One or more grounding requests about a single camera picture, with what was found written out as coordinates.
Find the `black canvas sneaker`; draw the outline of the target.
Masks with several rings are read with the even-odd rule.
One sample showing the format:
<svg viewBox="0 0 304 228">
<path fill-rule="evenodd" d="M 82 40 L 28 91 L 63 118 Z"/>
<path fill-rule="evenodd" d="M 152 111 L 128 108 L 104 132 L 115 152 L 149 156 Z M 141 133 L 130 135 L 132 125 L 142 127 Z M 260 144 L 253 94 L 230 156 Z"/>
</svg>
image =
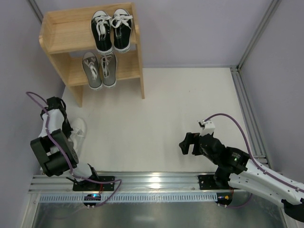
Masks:
<svg viewBox="0 0 304 228">
<path fill-rule="evenodd" d="M 96 50 L 101 55 L 109 55 L 113 52 L 110 39 L 111 20 L 112 18 L 103 10 L 96 11 L 91 19 Z"/>
<path fill-rule="evenodd" d="M 125 9 L 117 9 L 111 19 L 114 31 L 114 49 L 126 53 L 131 47 L 133 16 Z"/>
</svg>

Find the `white sneaker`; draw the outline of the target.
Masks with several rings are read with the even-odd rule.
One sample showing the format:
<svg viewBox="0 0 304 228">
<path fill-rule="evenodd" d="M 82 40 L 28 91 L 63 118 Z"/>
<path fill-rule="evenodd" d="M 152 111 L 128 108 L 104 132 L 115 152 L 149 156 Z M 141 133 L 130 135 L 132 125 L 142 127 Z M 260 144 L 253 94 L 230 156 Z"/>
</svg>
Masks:
<svg viewBox="0 0 304 228">
<path fill-rule="evenodd" d="M 76 118 L 72 123 L 72 132 L 68 141 L 72 144 L 78 157 L 81 154 L 83 142 L 86 138 L 87 127 L 86 123 L 82 118 Z"/>
</svg>

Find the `grey canvas sneaker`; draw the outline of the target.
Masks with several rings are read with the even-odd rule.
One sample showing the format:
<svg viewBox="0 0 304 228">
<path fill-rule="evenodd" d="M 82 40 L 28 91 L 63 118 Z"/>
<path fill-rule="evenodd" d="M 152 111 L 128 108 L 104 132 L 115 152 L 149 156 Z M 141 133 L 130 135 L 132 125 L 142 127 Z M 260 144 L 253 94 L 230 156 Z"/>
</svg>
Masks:
<svg viewBox="0 0 304 228">
<path fill-rule="evenodd" d="M 86 52 L 82 58 L 82 68 L 87 77 L 88 85 L 93 90 L 99 90 L 103 86 L 99 73 L 99 61 L 92 52 Z"/>
<path fill-rule="evenodd" d="M 101 68 L 103 72 L 103 84 L 111 88 L 116 85 L 117 58 L 114 53 L 101 57 Z"/>
</svg>

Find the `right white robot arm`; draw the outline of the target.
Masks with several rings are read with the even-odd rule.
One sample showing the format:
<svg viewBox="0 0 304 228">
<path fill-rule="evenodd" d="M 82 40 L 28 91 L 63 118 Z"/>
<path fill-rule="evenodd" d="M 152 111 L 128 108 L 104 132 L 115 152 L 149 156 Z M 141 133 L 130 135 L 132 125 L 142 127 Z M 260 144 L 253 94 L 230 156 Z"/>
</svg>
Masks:
<svg viewBox="0 0 304 228">
<path fill-rule="evenodd" d="M 276 204 L 286 215 L 303 222 L 303 183 L 273 171 L 240 149 L 226 147 L 212 134 L 186 133 L 179 143 L 182 154 L 188 154 L 191 145 L 193 155 L 203 155 L 217 165 L 213 179 L 219 188 L 245 190 Z"/>
</svg>

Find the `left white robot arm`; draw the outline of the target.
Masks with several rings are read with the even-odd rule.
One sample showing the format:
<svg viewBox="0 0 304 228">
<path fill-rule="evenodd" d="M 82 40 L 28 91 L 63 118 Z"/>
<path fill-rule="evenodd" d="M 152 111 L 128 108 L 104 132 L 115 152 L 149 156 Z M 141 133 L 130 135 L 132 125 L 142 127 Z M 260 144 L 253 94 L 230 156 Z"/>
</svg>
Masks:
<svg viewBox="0 0 304 228">
<path fill-rule="evenodd" d="M 34 102 L 42 108 L 43 128 L 30 146 L 44 174 L 48 177 L 61 176 L 68 171 L 71 175 L 69 179 L 75 184 L 97 184 L 99 178 L 94 168 L 89 164 L 79 164 L 75 144 L 68 140 L 74 129 L 67 118 L 65 102 L 59 97 L 44 100 L 45 106 L 37 100 Z"/>
</svg>

